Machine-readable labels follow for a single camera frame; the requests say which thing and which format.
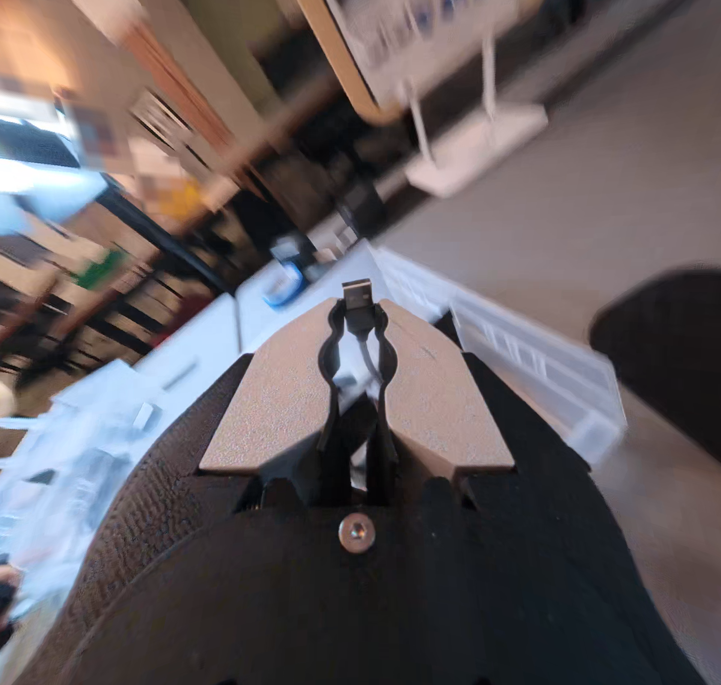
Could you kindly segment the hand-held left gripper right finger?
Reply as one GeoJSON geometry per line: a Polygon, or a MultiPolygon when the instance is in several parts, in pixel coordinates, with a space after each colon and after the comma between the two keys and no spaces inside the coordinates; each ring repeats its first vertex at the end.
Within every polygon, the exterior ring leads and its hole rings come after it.
{"type": "Polygon", "coordinates": [[[376,306],[382,424],[434,477],[509,472],[515,459],[461,348],[401,305],[376,306]]]}

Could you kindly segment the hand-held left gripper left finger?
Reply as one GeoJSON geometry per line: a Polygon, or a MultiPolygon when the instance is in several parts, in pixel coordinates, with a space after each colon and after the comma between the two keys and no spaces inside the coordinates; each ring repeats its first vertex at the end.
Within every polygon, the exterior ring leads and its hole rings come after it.
{"type": "Polygon", "coordinates": [[[320,477],[338,414],[344,306],[328,298],[257,348],[198,465],[209,474],[320,477]]]}

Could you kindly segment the black usb cable plug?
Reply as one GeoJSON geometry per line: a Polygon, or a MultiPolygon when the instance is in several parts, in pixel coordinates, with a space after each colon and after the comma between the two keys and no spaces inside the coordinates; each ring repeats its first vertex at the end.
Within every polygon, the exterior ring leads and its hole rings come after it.
{"type": "Polygon", "coordinates": [[[377,317],[376,306],[373,300],[370,279],[359,279],[342,284],[345,304],[345,325],[347,331],[356,338],[362,359],[368,373],[382,389],[384,384],[382,369],[376,365],[383,365],[384,339],[379,329],[380,320],[377,317]],[[376,334],[379,343],[378,361],[375,362],[368,350],[367,340],[371,332],[376,334]]]}

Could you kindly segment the clear plastic organizer box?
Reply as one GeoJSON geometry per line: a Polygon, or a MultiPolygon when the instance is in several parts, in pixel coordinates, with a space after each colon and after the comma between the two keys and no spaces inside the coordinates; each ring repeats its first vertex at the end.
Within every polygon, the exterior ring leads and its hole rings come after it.
{"type": "Polygon", "coordinates": [[[450,315],[460,347],[524,399],[592,469],[627,429],[606,356],[386,248],[371,247],[394,302],[436,324],[450,315]]]}

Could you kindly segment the blue and white packet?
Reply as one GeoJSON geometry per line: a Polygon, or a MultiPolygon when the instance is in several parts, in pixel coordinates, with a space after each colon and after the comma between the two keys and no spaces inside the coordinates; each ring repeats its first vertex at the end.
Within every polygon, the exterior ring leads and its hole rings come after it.
{"type": "Polygon", "coordinates": [[[280,263],[280,267],[276,279],[262,294],[263,301],[274,310],[288,306],[309,286],[306,276],[293,262],[280,263]]]}

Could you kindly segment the black metal shelf rack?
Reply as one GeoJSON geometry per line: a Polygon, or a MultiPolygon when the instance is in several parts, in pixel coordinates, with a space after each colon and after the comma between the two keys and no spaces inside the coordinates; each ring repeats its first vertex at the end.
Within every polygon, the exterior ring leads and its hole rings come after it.
{"type": "Polygon", "coordinates": [[[21,382],[135,362],[245,273],[224,212],[172,234],[114,185],[89,210],[80,219],[101,242],[29,206],[2,234],[2,373],[21,382]]]}

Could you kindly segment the clear plastic bags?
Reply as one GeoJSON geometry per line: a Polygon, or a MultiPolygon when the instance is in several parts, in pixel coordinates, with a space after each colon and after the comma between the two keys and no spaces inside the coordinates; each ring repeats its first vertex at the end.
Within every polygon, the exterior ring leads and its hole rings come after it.
{"type": "Polygon", "coordinates": [[[165,393],[113,361],[52,397],[35,418],[4,418],[25,430],[2,459],[2,563],[20,572],[11,620],[66,596],[122,483],[149,447],[165,393]]]}

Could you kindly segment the dark rounded object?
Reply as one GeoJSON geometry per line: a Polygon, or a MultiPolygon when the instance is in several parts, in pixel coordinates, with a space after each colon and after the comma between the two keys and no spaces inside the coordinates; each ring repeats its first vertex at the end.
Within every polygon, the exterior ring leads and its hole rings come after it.
{"type": "Polygon", "coordinates": [[[720,459],[719,266],[638,284],[598,312],[589,343],[627,390],[720,459]]]}

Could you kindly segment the white board stand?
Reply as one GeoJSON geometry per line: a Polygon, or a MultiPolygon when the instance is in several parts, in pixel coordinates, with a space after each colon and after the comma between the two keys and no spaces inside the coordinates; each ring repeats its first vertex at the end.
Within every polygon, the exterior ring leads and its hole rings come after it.
{"type": "Polygon", "coordinates": [[[498,102],[495,42],[494,35],[482,41],[482,106],[434,142],[428,138],[418,96],[406,87],[419,143],[419,155],[404,169],[411,186],[437,198],[453,196],[547,127],[543,105],[498,102]]]}

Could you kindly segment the wood framed board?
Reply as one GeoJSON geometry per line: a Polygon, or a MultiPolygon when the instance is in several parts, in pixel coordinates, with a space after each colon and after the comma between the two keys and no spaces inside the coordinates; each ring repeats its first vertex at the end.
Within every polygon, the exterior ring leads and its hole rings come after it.
{"type": "Polygon", "coordinates": [[[543,0],[296,0],[355,112],[393,122],[543,0]]]}

